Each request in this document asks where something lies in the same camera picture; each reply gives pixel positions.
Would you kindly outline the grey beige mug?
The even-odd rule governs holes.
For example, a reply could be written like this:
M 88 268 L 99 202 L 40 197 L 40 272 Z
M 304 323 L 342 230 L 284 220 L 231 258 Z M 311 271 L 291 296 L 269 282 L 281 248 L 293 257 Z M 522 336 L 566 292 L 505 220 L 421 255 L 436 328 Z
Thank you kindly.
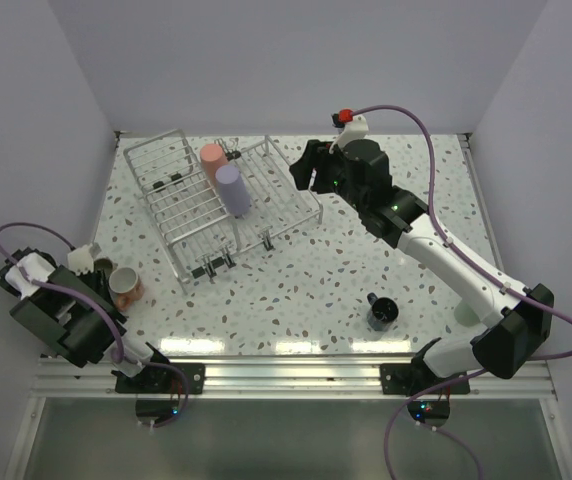
M 115 269 L 115 264 L 109 258 L 98 258 L 94 260 L 94 270 L 110 275 Z

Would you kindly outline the pink textured mug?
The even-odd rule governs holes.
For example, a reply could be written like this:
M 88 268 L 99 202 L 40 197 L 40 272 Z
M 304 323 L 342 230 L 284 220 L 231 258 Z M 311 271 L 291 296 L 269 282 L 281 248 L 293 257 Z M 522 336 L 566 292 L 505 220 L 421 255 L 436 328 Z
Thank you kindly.
M 144 286 L 141 278 L 130 267 L 115 269 L 109 276 L 108 282 L 109 288 L 115 297 L 114 304 L 119 311 L 126 311 L 144 295 Z

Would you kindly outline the dark blue glazed mug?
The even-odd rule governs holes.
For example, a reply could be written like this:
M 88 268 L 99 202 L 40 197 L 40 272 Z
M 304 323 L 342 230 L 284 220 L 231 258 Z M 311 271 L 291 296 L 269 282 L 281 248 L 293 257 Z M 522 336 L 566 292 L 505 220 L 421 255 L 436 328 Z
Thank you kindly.
M 398 318 L 399 307 L 397 303 L 388 297 L 379 297 L 375 293 L 367 295 L 369 311 L 367 322 L 374 331 L 386 331 Z

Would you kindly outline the light green tumbler cup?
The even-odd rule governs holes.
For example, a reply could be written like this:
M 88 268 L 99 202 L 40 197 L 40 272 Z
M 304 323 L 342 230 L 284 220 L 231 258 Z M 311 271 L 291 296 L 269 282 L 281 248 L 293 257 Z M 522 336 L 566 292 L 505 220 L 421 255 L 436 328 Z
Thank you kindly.
M 456 322 L 464 327 L 473 327 L 480 323 L 479 317 L 463 300 L 457 304 L 453 311 L 453 315 Z

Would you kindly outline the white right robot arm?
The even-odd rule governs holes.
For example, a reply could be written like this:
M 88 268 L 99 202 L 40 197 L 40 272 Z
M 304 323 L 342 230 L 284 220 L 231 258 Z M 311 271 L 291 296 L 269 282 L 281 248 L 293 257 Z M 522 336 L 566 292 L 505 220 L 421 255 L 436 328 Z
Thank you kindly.
M 438 337 L 414 355 L 407 372 L 395 375 L 407 395 L 434 392 L 470 370 L 510 379 L 548 338 L 551 315 L 531 303 L 552 307 L 552 292 L 538 284 L 524 287 L 525 299 L 516 299 L 463 262 L 438 236 L 427 204 L 394 185 L 389 158 L 377 142 L 359 139 L 337 148 L 313 139 L 289 171 L 297 189 L 341 197 L 370 234 L 426 266 L 479 319 L 479 334 Z

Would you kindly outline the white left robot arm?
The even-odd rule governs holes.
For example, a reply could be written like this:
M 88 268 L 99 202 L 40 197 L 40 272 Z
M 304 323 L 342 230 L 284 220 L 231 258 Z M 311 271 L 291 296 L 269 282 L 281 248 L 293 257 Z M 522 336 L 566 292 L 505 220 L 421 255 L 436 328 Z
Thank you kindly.
M 11 317 L 77 367 L 106 359 L 135 388 L 155 393 L 174 379 L 169 360 L 129 337 L 102 272 L 77 276 L 37 249 L 17 250 L 0 270 L 0 287 L 18 299 Z

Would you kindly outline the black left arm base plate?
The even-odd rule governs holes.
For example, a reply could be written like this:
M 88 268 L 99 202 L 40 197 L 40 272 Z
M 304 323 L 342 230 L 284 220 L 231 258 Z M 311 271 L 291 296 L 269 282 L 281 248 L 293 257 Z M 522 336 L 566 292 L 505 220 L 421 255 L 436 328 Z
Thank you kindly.
M 200 395 L 203 392 L 206 378 L 206 366 L 203 363 L 174 364 L 188 380 L 188 386 L 182 391 L 189 395 Z M 116 378 L 115 391 L 120 394 L 177 394 L 180 377 L 174 371 L 163 368 L 145 367 L 135 377 L 127 377 L 118 370 L 112 370 Z

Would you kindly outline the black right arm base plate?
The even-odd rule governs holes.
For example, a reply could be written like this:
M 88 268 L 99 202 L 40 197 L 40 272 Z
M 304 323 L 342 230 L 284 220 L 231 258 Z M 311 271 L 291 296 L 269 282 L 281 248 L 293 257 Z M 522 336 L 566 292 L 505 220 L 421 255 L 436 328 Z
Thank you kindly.
M 465 372 L 446 378 L 435 376 L 429 369 L 416 367 L 411 363 L 383 363 L 379 366 L 379 377 L 384 395 L 410 397 L 435 385 L 452 382 L 466 375 Z

